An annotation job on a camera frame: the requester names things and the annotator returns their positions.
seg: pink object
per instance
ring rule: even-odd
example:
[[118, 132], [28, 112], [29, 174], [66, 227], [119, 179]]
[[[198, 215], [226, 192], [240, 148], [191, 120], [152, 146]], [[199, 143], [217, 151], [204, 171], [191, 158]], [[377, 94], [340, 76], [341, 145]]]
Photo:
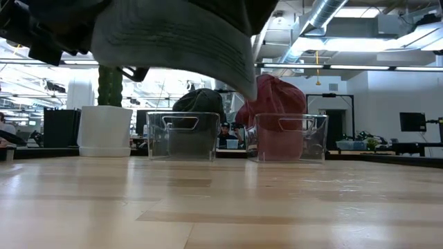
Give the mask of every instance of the pink object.
[[257, 100], [247, 100], [235, 121], [247, 129], [257, 129], [259, 160], [300, 159], [303, 152], [302, 116], [285, 114], [304, 114], [307, 106], [305, 94], [294, 85], [271, 75], [259, 76], [257, 86]]

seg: black monitor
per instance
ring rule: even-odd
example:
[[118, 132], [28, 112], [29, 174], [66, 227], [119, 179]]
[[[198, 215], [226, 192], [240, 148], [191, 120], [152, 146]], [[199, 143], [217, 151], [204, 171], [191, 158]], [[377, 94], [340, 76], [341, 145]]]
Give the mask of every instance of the black monitor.
[[143, 127], [147, 125], [146, 113], [155, 110], [137, 110], [137, 122], [136, 122], [136, 133], [138, 135], [143, 135]]
[[400, 113], [401, 131], [426, 132], [424, 113]]

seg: white wall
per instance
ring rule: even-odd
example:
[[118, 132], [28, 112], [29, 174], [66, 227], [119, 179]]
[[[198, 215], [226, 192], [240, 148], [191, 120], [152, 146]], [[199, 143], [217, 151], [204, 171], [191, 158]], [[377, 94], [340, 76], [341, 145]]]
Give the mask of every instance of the white wall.
[[[366, 130], [400, 142], [424, 142], [417, 132], [401, 132], [400, 112], [423, 112], [426, 119], [443, 116], [443, 77], [441, 73], [364, 72], [347, 82], [356, 98], [356, 130]], [[428, 142], [439, 142], [436, 124], [428, 124]], [[433, 156], [443, 157], [441, 148]]]
[[368, 72], [362, 72], [347, 81], [347, 94], [354, 95], [355, 130], [370, 130], [370, 109], [369, 102]]
[[[335, 93], [347, 94], [347, 82], [342, 81], [339, 76], [320, 76], [320, 86], [317, 86], [317, 77], [281, 77], [284, 82], [297, 86], [305, 94]], [[329, 84], [338, 84], [338, 91], [330, 91]], [[322, 98], [321, 96], [311, 96], [308, 102], [309, 114], [319, 114], [320, 110], [345, 110], [346, 134], [352, 135], [352, 108], [350, 98]]]

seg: white plant pot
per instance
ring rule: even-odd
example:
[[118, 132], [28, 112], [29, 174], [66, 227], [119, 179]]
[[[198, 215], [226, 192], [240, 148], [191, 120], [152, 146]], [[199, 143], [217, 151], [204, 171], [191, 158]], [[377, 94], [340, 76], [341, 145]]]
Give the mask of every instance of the white plant pot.
[[82, 107], [78, 146], [81, 156], [126, 157], [132, 110], [121, 107]]

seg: container handle cutout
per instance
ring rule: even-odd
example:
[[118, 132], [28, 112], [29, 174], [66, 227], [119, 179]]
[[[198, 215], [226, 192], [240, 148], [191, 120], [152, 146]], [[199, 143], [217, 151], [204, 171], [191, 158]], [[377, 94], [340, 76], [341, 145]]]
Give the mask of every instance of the container handle cutout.
[[[199, 123], [198, 117], [163, 116], [161, 119], [168, 131], [193, 131]], [[186, 123], [186, 126], [178, 127], [176, 122], [173, 127], [172, 120], [180, 120], [179, 122]]]
[[[284, 128], [282, 121], [298, 121], [301, 122], [302, 129], [286, 129]], [[278, 125], [283, 131], [311, 131], [314, 128], [313, 118], [279, 118]]]

